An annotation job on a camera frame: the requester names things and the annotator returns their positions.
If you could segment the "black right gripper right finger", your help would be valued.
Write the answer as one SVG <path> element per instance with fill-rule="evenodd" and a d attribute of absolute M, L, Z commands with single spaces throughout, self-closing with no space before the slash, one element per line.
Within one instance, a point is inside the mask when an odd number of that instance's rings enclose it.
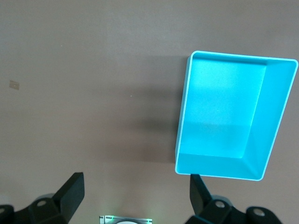
<path fill-rule="evenodd" d="M 251 206 L 241 212 L 226 197 L 211 195 L 200 175 L 190 175 L 189 198 L 194 215 L 184 224 L 283 224 L 267 208 Z"/>

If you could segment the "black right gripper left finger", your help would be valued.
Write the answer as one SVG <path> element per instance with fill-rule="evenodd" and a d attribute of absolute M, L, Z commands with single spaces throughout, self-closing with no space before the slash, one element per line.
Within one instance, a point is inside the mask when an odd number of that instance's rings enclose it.
<path fill-rule="evenodd" d="M 51 197 L 43 196 L 19 211 L 0 205 L 0 224 L 69 224 L 84 199 L 84 174 L 74 173 Z"/>

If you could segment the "turquoise plastic bin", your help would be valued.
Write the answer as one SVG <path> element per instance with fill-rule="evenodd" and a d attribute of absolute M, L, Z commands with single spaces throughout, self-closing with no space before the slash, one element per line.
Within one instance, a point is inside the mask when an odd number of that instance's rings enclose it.
<path fill-rule="evenodd" d="M 262 180 L 298 66 L 295 59 L 194 51 L 186 64 L 176 173 Z"/>

